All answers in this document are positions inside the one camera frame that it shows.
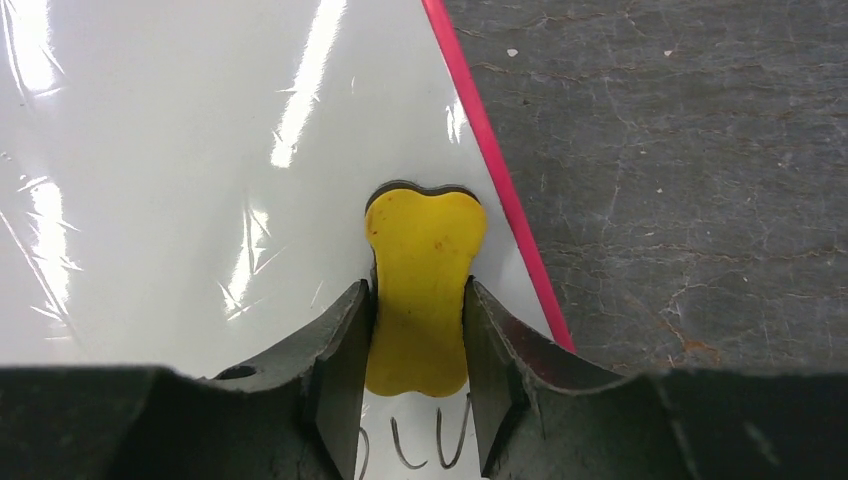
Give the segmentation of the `pink framed whiteboard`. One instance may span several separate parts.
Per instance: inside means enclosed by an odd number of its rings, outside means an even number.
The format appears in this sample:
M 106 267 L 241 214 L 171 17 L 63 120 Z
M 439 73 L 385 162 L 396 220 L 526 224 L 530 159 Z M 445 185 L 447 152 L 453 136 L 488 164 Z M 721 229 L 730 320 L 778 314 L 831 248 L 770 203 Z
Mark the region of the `pink framed whiteboard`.
M 357 280 L 372 341 L 396 180 L 472 192 L 469 279 L 572 352 L 442 2 L 3 2 L 2 477 L 201 479 L 208 380 Z M 469 375 L 364 380 L 352 479 L 486 479 Z

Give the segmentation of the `yellow bone-shaped eraser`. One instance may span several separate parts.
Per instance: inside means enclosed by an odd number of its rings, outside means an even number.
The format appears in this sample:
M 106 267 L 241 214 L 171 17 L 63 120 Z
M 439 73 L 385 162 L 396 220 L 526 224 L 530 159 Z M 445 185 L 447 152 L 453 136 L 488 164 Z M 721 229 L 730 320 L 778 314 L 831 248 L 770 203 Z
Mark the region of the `yellow bone-shaped eraser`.
M 374 192 L 364 222 L 376 291 L 366 388 L 383 397 L 457 393 L 468 378 L 462 317 L 487 232 L 483 205 L 461 186 L 396 180 Z

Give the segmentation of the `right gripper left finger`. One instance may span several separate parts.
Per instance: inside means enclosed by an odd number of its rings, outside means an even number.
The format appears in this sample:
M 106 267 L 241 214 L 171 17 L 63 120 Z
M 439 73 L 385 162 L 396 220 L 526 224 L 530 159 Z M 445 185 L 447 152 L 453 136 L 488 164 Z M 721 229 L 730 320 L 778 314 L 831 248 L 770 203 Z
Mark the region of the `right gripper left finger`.
M 366 280 L 316 319 L 208 385 L 215 419 L 201 479 L 352 479 L 374 325 Z

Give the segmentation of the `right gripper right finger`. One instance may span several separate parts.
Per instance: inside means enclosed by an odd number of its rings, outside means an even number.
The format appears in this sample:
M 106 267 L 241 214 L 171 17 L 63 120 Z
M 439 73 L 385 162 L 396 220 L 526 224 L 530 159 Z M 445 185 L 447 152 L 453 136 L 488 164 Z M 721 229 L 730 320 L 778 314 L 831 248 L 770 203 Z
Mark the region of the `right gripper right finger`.
M 464 288 L 462 322 L 482 476 L 552 469 L 566 432 L 559 408 L 621 375 L 530 327 L 475 278 Z

